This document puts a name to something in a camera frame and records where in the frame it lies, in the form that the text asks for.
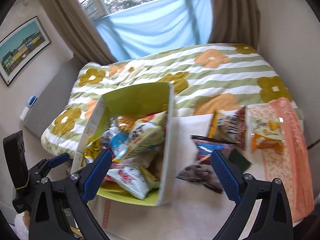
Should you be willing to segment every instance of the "metal bolt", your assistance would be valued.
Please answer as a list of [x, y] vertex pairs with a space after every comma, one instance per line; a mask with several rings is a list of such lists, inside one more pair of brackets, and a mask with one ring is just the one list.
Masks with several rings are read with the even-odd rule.
[[80, 177], [80, 176], [79, 176], [78, 173], [74, 173], [74, 174], [71, 174], [71, 175], [70, 175], [70, 179], [71, 179], [71, 180], [77, 180], [77, 179], [79, 179], [79, 177]]
[[244, 175], [244, 178], [245, 178], [246, 180], [252, 180], [252, 179], [253, 179], [253, 176], [252, 176], [251, 174], [249, 174], [249, 173], [246, 173], [246, 174]]
[[281, 181], [281, 179], [275, 178], [275, 183], [276, 183], [276, 184], [281, 184], [282, 181]]
[[46, 184], [48, 182], [48, 180], [49, 179], [47, 177], [44, 177], [44, 178], [41, 179], [41, 183], [42, 184]]

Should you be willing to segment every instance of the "floral striped bedspread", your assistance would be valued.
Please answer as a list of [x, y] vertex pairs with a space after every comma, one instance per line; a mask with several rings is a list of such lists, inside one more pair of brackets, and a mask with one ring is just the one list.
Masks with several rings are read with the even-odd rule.
[[231, 111], [286, 97], [301, 119], [292, 97], [274, 69], [245, 44], [189, 46], [108, 66], [88, 63], [79, 72], [70, 100], [41, 137], [54, 155], [72, 156], [101, 95], [122, 87], [172, 82], [178, 116]]

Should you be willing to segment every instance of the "light blue fabric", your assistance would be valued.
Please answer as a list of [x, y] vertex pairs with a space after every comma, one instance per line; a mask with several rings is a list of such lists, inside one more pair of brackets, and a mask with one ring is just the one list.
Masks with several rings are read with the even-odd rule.
[[124, 61], [205, 44], [212, 29], [210, 0], [154, 0], [95, 20], [111, 53]]

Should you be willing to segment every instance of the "framed picture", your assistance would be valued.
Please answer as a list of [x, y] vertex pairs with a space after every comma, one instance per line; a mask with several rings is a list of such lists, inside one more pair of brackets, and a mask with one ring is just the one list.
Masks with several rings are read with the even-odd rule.
[[20, 25], [0, 42], [0, 74], [7, 86], [50, 42], [38, 17]]

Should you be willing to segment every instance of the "box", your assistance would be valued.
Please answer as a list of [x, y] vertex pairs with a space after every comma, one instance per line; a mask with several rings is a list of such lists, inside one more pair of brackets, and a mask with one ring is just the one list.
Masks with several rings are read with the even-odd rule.
[[84, 149], [89, 138], [101, 136], [110, 127], [110, 116], [149, 114], [163, 111], [167, 111], [168, 114], [160, 188], [149, 192], [144, 200], [137, 199], [124, 190], [118, 190], [118, 187], [114, 189], [101, 187], [97, 195], [120, 202], [145, 206], [159, 206], [171, 202], [176, 162], [174, 142], [178, 131], [173, 86], [167, 82], [132, 85], [104, 94], [98, 101], [84, 129], [78, 147], [79, 153], [74, 157], [71, 173], [81, 167]]

